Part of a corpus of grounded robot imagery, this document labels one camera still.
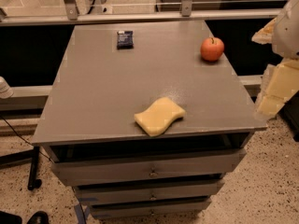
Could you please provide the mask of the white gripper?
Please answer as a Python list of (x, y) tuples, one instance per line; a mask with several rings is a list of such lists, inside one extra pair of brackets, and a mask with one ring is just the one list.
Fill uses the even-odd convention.
[(289, 0), (277, 18), (256, 32), (251, 40), (283, 58), (278, 65), (268, 64), (255, 102), (258, 119), (271, 119), (299, 92), (299, 0)]

